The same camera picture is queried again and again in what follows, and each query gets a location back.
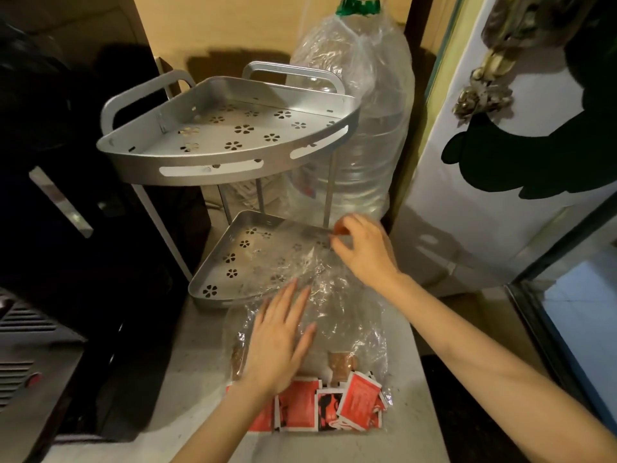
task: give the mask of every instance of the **white countertop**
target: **white countertop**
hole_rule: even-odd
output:
[[[189,301],[154,416],[132,443],[64,444],[44,463],[167,463],[223,396],[228,359],[222,357],[226,311],[197,311]],[[412,330],[395,309],[382,317],[394,406],[385,429],[367,434],[246,436],[232,462],[426,462],[447,463],[428,385]]]

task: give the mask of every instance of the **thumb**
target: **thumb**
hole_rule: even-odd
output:
[[[330,245],[335,253],[340,256],[343,263],[348,265],[353,257],[353,250],[348,248],[338,237],[330,237]]]
[[[317,332],[317,323],[311,323],[302,337],[300,341],[298,341],[298,345],[296,346],[296,350],[294,351],[294,355],[291,356],[291,362],[294,364],[296,370],[300,368],[302,365],[302,361],[304,357],[307,355],[309,348],[313,344],[313,340],[315,339],[315,334]]]

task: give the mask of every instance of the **plastic-wrapped water bottle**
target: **plastic-wrapped water bottle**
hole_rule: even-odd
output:
[[[332,71],[346,94],[362,100],[357,132],[336,151],[330,224],[347,212],[381,218],[413,104],[412,57],[403,32],[384,12],[330,16],[305,36],[291,63]],[[316,78],[288,77],[287,84],[335,92]],[[321,159],[285,174],[287,217],[321,224],[328,165]]]

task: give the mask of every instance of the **shelf leg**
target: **shelf leg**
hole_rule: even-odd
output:
[[[257,187],[257,201],[259,202],[259,212],[266,214],[266,208],[264,205],[264,192],[262,191],[262,180],[260,178],[255,179],[255,186]]]
[[[144,208],[146,209],[146,212],[150,216],[150,219],[152,219],[152,222],[158,229],[158,233],[161,235],[161,237],[163,237],[163,240],[165,241],[165,244],[167,245],[167,248],[169,249],[169,251],[172,253],[172,256],[174,257],[176,263],[178,264],[178,266],[180,267],[180,269],[186,276],[186,279],[189,281],[192,280],[192,273],[189,270],[189,267],[186,266],[186,263],[184,263],[184,259],[182,258],[182,255],[180,254],[180,250],[178,250],[178,247],[176,247],[174,239],[172,239],[172,236],[167,232],[165,224],[163,224],[163,220],[158,215],[156,208],[154,207],[154,205],[152,204],[152,201],[150,200],[150,196],[148,196],[143,186],[141,185],[132,185],[132,186],[133,186],[133,190],[135,190],[135,193],[137,194],[137,197],[139,198],[139,201],[141,201],[141,204],[143,204]]]
[[[231,225],[231,213],[229,212],[229,205],[227,204],[227,197],[225,196],[225,190],[220,185],[217,185],[219,189],[219,195],[223,202],[223,210],[225,210],[225,217],[227,217],[227,224]]]
[[[332,210],[332,197],[335,193],[336,178],[336,151],[330,156],[330,168],[328,169],[328,186],[326,187],[326,204],[323,209],[323,227],[328,228],[330,224],[330,211]]]

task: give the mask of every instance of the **hand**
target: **hand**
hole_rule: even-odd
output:
[[[283,287],[269,305],[264,302],[255,317],[242,381],[268,397],[289,387],[317,331],[317,324],[311,323],[294,350],[296,331],[310,294],[310,286],[306,286],[290,310],[297,283],[296,279]]]
[[[353,239],[352,249],[336,237],[347,234]],[[354,275],[376,291],[384,277],[399,273],[388,234],[381,224],[366,216],[352,213],[336,221],[330,243]]]

